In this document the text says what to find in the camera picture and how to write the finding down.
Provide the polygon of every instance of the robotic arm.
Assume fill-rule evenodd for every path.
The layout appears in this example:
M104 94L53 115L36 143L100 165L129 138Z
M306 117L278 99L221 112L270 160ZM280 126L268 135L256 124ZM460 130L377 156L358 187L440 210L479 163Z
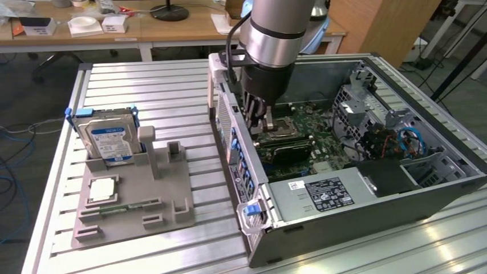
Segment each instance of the robotic arm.
M252 11L228 34L230 40L241 26L238 49L232 51L228 43L221 59L229 82L236 82L233 67L241 67L242 114L252 133L274 128L270 110L285 92L298 53L312 53L321 41L328 5L329 0L246 0L244 4L242 13L248 6Z

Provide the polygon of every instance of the white box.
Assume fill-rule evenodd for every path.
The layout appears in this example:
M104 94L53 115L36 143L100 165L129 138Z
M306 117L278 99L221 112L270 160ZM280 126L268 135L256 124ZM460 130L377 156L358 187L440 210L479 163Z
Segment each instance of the white box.
M56 21L52 18L20 17L24 32L28 36L49 36L56 31Z
M409 50L408 55L404 58L404 63L406 62L414 62L416 59L418 58L418 54L424 51L425 46L428 45L426 41L424 41L422 39L420 39L417 37L416 41L413 42L412 48Z
M92 26L86 26L86 27L76 27L68 22L68 26L69 26L69 32L70 32L72 38L97 35L97 34L104 33L104 30L101 29L101 26L100 26L100 22L96 22Z
M101 23L105 33L125 33L128 22L125 15L108 16Z

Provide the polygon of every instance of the black lamp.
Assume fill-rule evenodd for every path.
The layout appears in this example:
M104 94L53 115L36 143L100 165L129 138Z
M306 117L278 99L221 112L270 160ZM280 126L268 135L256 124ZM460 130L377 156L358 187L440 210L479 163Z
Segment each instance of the black lamp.
M162 21L180 21L189 16L189 11L181 6L170 5L170 0L165 0L165 5L154 6L150 10L152 17Z

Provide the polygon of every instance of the motherboard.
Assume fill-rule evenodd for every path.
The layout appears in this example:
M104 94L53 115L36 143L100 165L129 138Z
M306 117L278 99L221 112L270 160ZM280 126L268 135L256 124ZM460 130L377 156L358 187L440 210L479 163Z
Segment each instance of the motherboard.
M312 102L277 105L273 131L254 136L269 182L338 170L349 163L326 126L329 111Z

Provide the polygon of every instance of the green circuit board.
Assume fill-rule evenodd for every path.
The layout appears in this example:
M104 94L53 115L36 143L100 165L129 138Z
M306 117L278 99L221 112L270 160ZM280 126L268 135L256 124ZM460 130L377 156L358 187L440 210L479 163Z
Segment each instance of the green circuit board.
M314 174L316 171L312 165L318 162L326 162L332 170L341 169L349 163L349 158L341 149L340 141L328 130L325 123L326 115L326 110L317 108L312 103L294 104L293 111L288 116L280 116L273 119L274 124L281 130L258 134L256 141L261 146L257 148L257 154L269 182ZM276 140L282 142L285 139L290 140L289 143L276 145L274 147L262 145ZM274 150L278 147L298 145L305 146L308 151L310 145L309 157L298 162L294 162L290 157L288 163L274 164Z

